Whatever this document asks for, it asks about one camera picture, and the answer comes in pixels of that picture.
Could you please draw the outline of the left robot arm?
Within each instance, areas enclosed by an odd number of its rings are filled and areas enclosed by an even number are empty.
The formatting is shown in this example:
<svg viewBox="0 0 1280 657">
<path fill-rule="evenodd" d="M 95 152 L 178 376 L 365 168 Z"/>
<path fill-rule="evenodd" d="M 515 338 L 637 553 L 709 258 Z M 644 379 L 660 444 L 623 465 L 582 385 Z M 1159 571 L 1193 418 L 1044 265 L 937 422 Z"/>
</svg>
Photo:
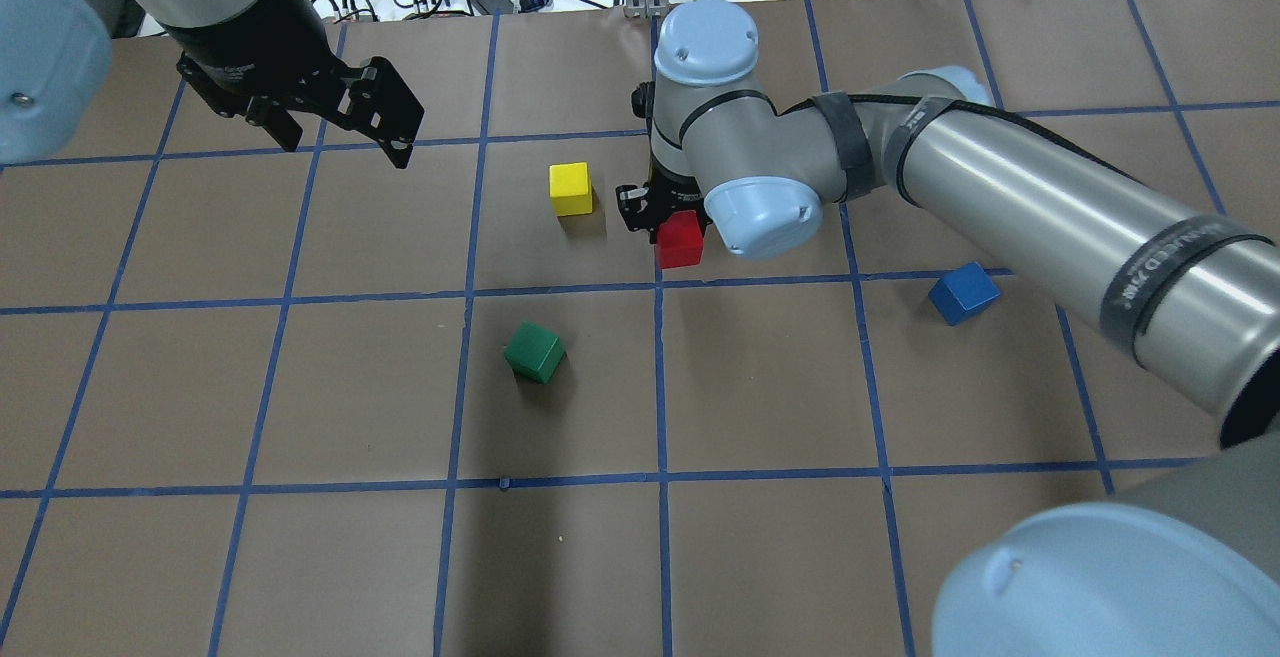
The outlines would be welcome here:
<svg viewBox="0 0 1280 657">
<path fill-rule="evenodd" d="M 77 132 L 109 72 L 128 0 L 3 0 L 4 164 L 51 158 Z M 351 67 L 310 0 L 133 0 L 180 46 L 177 70 L 221 118 L 242 118 L 284 151 L 301 113 L 375 142 L 408 165 L 424 109 L 392 63 Z"/>
</svg>

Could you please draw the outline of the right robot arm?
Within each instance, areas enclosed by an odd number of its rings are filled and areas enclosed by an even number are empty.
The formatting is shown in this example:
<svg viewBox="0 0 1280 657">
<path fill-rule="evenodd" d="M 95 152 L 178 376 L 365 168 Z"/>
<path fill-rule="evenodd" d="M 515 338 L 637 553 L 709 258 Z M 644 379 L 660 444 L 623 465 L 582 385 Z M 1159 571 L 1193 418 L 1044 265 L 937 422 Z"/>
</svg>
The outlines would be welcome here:
<svg viewBox="0 0 1280 657">
<path fill-rule="evenodd" d="M 963 67 L 776 110 L 756 24 L 695 0 L 660 26 L 632 96 L 649 177 L 630 231 L 678 213 L 741 259 L 809 241 L 828 204 L 895 190 L 1220 423 L 1217 455 L 1106 501 L 1052 508 L 940 589 L 937 656 L 1277 653 L 1277 246 L 1197 213 L 996 109 Z"/>
</svg>

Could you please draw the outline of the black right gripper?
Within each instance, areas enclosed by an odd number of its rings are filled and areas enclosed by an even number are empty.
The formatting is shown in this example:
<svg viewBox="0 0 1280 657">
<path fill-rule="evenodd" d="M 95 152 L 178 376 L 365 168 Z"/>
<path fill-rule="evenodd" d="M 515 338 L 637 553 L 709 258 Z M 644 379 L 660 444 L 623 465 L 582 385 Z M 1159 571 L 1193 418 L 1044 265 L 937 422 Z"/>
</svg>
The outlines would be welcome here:
<svg viewBox="0 0 1280 657">
<path fill-rule="evenodd" d="M 631 232 L 644 232 L 653 246 L 658 243 L 659 228 L 677 213 L 694 213 L 701 233 L 712 224 L 684 152 L 658 127 L 655 97 L 654 82 L 639 83 L 630 96 L 634 115 L 645 120 L 649 146 L 646 179 L 640 186 L 623 184 L 614 190 L 623 224 Z"/>
</svg>

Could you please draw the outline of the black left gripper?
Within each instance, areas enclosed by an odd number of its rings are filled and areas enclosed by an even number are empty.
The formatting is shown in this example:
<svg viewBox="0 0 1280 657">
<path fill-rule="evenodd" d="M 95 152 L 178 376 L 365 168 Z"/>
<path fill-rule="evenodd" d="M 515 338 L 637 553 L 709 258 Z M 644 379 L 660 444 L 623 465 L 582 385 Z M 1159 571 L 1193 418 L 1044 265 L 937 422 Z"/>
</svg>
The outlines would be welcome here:
<svg viewBox="0 0 1280 657">
<path fill-rule="evenodd" d="M 294 152 L 310 113 L 374 142 L 406 169 L 424 106 L 390 60 L 347 67 L 310 0 L 256 0 L 216 26 L 177 28 L 179 72 L 216 114 L 241 117 Z"/>
</svg>

